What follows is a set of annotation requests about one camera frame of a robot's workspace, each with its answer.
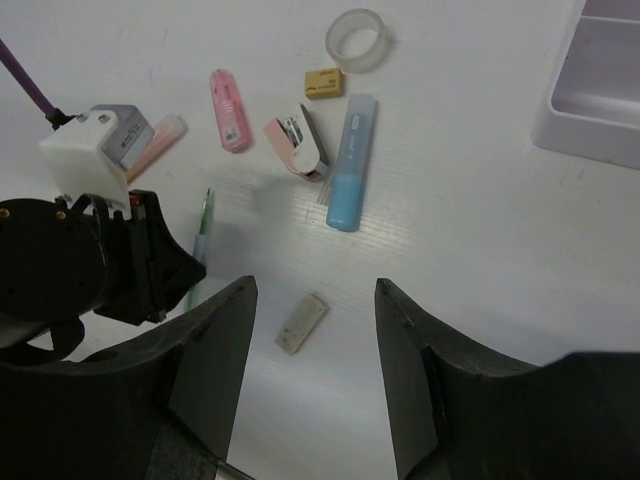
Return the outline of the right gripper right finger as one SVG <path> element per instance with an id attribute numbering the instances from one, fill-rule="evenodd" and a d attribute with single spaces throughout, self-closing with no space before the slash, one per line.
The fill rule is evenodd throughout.
<path id="1" fill-rule="evenodd" d="M 388 279 L 377 340 L 401 479 L 635 479 L 639 357 L 576 352 L 535 366 L 423 310 Z"/>

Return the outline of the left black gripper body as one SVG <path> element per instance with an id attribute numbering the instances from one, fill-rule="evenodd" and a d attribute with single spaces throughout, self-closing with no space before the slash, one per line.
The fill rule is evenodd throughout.
<path id="1" fill-rule="evenodd" d="M 70 211 L 97 237 L 106 267 L 91 311 L 140 325 L 160 323 L 205 277 L 205 266 L 171 235 L 156 193 L 129 193 L 131 218 L 109 212 L 106 199 L 84 194 Z"/>

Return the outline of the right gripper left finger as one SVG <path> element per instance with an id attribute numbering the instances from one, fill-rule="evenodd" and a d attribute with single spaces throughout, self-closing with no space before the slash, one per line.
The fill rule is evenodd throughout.
<path id="1" fill-rule="evenodd" d="M 244 276 L 80 362 L 1 366 L 5 479 L 213 479 L 229 452 L 258 290 Z"/>

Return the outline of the green pen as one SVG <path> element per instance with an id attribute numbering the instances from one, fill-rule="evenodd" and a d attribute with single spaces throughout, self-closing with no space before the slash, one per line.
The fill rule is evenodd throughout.
<path id="1" fill-rule="evenodd" d="M 199 218 L 198 231 L 194 239 L 193 257 L 203 266 L 206 266 L 206 250 L 209 235 L 209 227 L 213 218 L 215 203 L 214 190 L 208 188 L 202 202 L 202 208 Z M 188 292 L 185 301 L 185 310 L 187 312 L 196 306 L 198 297 L 199 282 L 197 282 Z"/>

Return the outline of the orange pink highlighter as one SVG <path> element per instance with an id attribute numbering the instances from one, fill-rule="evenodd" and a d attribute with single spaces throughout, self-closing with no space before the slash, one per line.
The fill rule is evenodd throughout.
<path id="1" fill-rule="evenodd" d="M 131 184 L 166 151 L 177 143 L 187 132 L 187 125 L 177 114 L 167 114 L 154 127 L 154 136 L 143 154 L 127 171 L 127 183 Z"/>

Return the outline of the grey white eraser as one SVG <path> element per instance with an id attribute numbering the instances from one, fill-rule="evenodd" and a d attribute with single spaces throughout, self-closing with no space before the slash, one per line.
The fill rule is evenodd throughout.
<path id="1" fill-rule="evenodd" d="M 329 311 L 329 304 L 320 295 L 307 294 L 280 329 L 275 343 L 286 354 L 295 355 Z"/>

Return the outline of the pink correction tape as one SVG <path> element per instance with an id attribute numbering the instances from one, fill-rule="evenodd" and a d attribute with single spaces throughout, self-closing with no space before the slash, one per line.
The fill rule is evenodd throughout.
<path id="1" fill-rule="evenodd" d="M 233 75 L 224 69 L 212 72 L 210 89 L 222 148 L 240 153 L 251 144 L 251 135 Z"/>

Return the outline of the pink stapler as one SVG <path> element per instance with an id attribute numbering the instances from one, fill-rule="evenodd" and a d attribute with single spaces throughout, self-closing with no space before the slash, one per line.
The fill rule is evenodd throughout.
<path id="1" fill-rule="evenodd" d="M 324 180 L 330 160 L 309 109 L 302 103 L 284 117 L 273 118 L 263 133 L 286 169 L 306 181 Z"/>

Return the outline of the blue highlighter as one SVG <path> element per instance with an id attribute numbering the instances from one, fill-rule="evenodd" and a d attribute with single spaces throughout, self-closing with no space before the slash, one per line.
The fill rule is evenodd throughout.
<path id="1" fill-rule="evenodd" d="M 359 228 L 376 111 L 373 95 L 349 97 L 326 216 L 326 224 L 342 232 Z"/>

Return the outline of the yellow eraser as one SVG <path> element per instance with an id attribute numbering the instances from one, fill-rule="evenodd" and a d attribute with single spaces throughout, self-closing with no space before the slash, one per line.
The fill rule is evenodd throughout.
<path id="1" fill-rule="evenodd" d="M 344 95 L 344 76 L 339 68 L 308 71 L 304 75 L 304 94 L 309 100 Z"/>

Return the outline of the clear tape roll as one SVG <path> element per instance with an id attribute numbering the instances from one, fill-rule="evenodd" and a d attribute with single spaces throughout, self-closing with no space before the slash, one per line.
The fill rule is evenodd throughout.
<path id="1" fill-rule="evenodd" d="M 381 16 L 370 9 L 352 9 L 339 15 L 325 35 L 325 49 L 345 73 L 362 74 L 381 63 L 390 35 Z"/>

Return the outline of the left white organizer box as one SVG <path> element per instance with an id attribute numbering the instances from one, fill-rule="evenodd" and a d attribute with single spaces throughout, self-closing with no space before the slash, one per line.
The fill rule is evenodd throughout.
<path id="1" fill-rule="evenodd" d="M 539 148 L 639 168 L 639 3 L 578 1 L 531 133 Z"/>

